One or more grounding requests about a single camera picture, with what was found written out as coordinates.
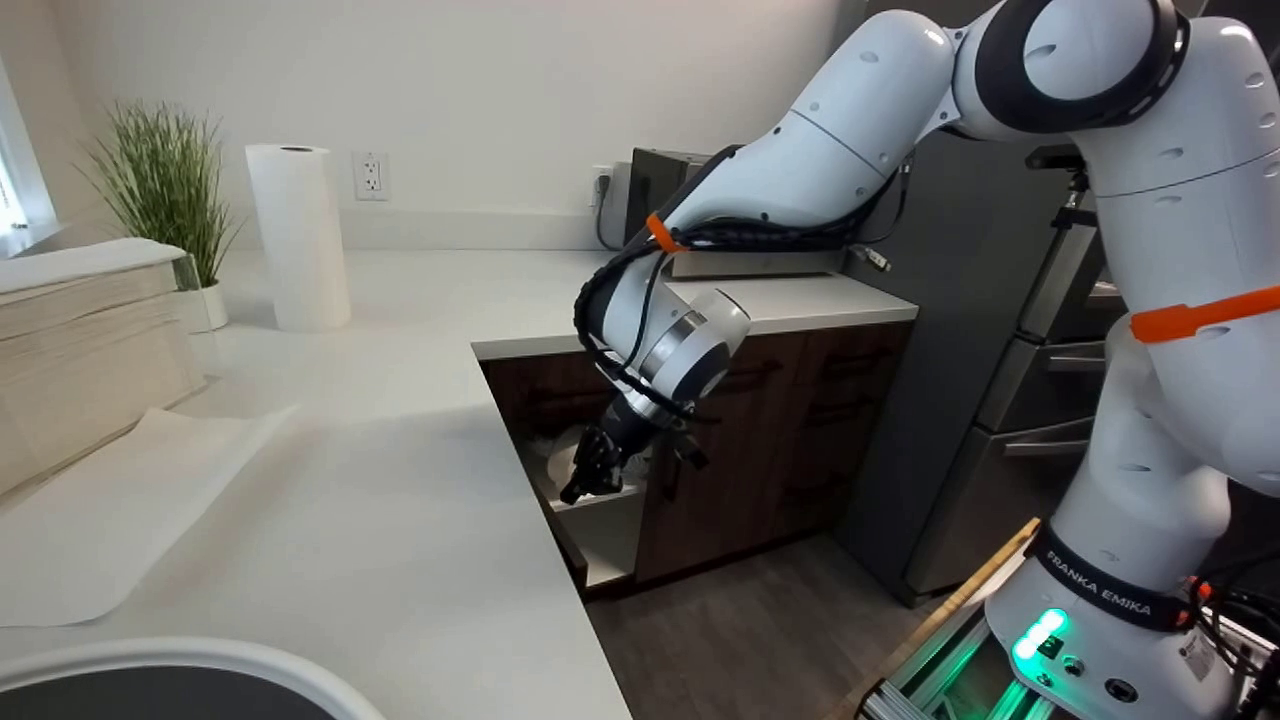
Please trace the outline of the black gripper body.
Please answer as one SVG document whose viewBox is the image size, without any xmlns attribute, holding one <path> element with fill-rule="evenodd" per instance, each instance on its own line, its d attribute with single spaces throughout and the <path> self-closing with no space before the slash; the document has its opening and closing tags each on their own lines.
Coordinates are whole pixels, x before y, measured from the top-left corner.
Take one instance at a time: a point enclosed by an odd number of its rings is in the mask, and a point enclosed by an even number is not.
<svg viewBox="0 0 1280 720">
<path fill-rule="evenodd" d="M 637 413 L 629 401 L 610 401 L 603 416 L 580 435 L 572 477 L 586 479 L 586 497 L 619 487 L 623 465 L 660 435 L 654 413 Z"/>
</svg>

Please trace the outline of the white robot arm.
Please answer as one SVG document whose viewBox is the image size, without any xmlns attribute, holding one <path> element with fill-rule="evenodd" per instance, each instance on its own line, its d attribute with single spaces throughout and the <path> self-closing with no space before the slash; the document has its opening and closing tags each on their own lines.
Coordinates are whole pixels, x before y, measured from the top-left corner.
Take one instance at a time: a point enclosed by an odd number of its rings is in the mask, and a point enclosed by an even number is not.
<svg viewBox="0 0 1280 720">
<path fill-rule="evenodd" d="M 869 15 L 755 138 L 716 152 L 586 275 L 572 326 L 615 387 L 568 493 L 594 497 L 727 370 L 746 313 L 660 283 L 687 247 L 790 247 L 880 201 L 937 132 L 1082 155 L 1106 326 L 1086 453 L 979 602 L 1001 705 L 1074 720 L 1231 720 L 1274 663 L 1231 653 L 1200 568 L 1235 483 L 1280 487 L 1280 97 L 1257 31 L 1173 0 L 996 0 L 947 28 Z"/>
</svg>

